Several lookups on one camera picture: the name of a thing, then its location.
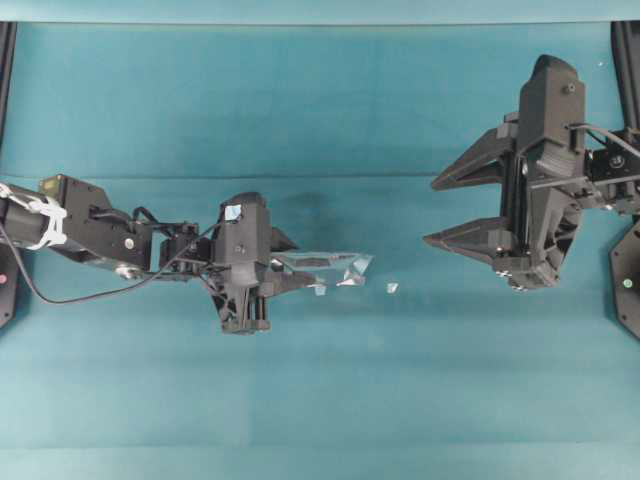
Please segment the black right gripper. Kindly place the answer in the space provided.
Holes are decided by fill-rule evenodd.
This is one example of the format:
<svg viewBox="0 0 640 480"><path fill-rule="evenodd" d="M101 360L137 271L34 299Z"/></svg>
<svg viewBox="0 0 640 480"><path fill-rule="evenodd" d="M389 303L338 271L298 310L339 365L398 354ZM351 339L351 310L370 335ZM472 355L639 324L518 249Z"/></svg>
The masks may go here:
<svg viewBox="0 0 640 480"><path fill-rule="evenodd" d="M502 183L500 217L425 235L432 247L492 265L515 290L551 288L581 226L589 193L583 148L516 153L519 113L487 130L431 182L436 191Z"/></svg>

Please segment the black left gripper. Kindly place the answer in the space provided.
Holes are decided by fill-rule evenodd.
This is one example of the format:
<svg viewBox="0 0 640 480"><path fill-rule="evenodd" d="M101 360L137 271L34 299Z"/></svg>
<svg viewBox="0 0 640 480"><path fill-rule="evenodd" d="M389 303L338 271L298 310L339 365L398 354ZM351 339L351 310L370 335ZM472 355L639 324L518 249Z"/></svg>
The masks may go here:
<svg viewBox="0 0 640 480"><path fill-rule="evenodd" d="M298 249L299 246L281 229L271 227L272 253ZM277 296L322 284L315 275L308 272L266 272L267 264L219 264L214 258L213 265L219 267L220 271L216 276L210 277L210 284L216 287L213 298L225 334L252 334L268 328L264 301L259 299L259 295Z"/></svg>

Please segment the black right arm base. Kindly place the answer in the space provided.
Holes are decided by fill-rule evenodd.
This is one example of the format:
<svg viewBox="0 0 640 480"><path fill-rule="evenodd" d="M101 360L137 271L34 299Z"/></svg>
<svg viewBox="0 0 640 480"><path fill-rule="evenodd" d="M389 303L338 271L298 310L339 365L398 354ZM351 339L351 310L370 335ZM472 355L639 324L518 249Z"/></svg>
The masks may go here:
<svg viewBox="0 0 640 480"><path fill-rule="evenodd" d="M635 130L639 146L639 21L611 24L611 47L624 124ZM631 210L632 224L610 251L617 319L639 339L639 200Z"/></svg>

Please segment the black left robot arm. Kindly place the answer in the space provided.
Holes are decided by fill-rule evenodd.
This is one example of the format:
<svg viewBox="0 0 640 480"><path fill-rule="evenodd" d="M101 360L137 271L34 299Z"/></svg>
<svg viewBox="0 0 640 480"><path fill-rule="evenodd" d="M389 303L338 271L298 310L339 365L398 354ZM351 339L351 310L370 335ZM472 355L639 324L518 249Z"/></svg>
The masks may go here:
<svg viewBox="0 0 640 480"><path fill-rule="evenodd" d="M316 278L286 266L296 244L271 223L257 192L223 202L214 224L161 222L146 208L111 205L103 189L66 175L36 191L1 186L1 241L12 253L51 249L79 264L110 270L141 288L153 281L204 283L226 334L267 331L266 301Z"/></svg>

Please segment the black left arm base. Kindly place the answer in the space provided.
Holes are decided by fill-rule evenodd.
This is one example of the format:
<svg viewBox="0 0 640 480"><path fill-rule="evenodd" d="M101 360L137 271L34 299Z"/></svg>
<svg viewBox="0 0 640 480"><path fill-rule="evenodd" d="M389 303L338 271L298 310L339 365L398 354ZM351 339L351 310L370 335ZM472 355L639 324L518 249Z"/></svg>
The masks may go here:
<svg viewBox="0 0 640 480"><path fill-rule="evenodd" d="M17 22L1 22L1 139L4 139L7 102L18 30ZM19 269L9 246L1 244L1 327L15 315Z"/></svg>

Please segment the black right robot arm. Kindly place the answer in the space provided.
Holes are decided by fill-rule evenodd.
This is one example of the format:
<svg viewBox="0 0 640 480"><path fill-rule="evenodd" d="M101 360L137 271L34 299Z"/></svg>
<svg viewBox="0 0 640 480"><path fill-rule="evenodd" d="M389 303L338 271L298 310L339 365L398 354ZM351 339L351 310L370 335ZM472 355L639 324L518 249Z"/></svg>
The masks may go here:
<svg viewBox="0 0 640 480"><path fill-rule="evenodd" d="M519 153L516 120L486 131L432 183L435 190L501 186L500 214L424 236L426 244L489 265L517 291L551 288L586 209L639 212L639 132L565 125L572 135L604 135L597 150L577 152L568 177L543 171L536 150Z"/></svg>

